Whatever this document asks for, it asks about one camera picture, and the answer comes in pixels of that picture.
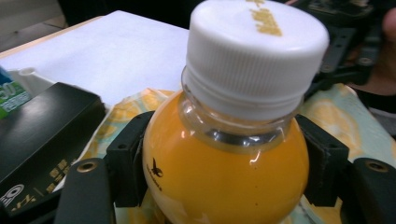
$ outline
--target bottle cap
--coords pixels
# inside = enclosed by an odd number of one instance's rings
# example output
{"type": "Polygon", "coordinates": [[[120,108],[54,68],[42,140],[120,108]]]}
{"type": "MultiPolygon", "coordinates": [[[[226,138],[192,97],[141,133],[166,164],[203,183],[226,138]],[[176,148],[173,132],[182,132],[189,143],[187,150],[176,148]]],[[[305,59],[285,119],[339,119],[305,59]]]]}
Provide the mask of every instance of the bottle cap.
{"type": "Polygon", "coordinates": [[[202,104],[238,119],[294,111],[329,37],[313,16],[263,0],[208,0],[191,14],[183,83],[202,104]]]}

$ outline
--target black box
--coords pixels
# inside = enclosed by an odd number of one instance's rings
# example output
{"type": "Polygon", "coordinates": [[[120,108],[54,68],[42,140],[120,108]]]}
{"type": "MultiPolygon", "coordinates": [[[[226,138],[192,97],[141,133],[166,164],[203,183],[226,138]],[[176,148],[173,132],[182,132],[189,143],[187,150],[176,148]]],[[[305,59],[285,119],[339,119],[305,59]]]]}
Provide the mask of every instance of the black box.
{"type": "Polygon", "coordinates": [[[0,201],[7,210],[51,193],[105,115],[99,96],[56,83],[0,119],[0,201]]]}

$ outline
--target green label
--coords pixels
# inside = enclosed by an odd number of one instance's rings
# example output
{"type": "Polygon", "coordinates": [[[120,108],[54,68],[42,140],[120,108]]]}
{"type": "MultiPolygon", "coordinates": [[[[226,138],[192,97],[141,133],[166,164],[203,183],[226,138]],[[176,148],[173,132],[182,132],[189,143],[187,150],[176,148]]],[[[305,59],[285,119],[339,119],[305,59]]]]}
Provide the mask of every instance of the green label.
{"type": "Polygon", "coordinates": [[[17,82],[0,84],[0,119],[30,100],[30,95],[17,82]]]}

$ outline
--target orange liquid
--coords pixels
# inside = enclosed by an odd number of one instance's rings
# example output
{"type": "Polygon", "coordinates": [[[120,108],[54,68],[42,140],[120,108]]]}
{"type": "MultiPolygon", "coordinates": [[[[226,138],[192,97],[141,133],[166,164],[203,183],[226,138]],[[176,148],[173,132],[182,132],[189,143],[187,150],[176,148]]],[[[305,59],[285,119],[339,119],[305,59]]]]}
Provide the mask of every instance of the orange liquid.
{"type": "Polygon", "coordinates": [[[167,218],[174,224],[282,221],[300,201],[308,177],[297,122],[276,144],[229,152],[206,144],[183,125],[179,97],[160,106],[144,138],[148,187],[167,218]]]}

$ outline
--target white table surface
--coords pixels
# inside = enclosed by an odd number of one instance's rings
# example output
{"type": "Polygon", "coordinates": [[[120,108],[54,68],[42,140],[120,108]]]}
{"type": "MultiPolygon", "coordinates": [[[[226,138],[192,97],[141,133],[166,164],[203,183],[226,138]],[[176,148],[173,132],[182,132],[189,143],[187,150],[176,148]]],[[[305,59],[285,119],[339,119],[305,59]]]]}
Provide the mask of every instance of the white table surface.
{"type": "Polygon", "coordinates": [[[33,67],[54,82],[77,85],[107,105],[145,88],[177,91],[188,30],[123,11],[0,59],[7,70],[33,67]]]}

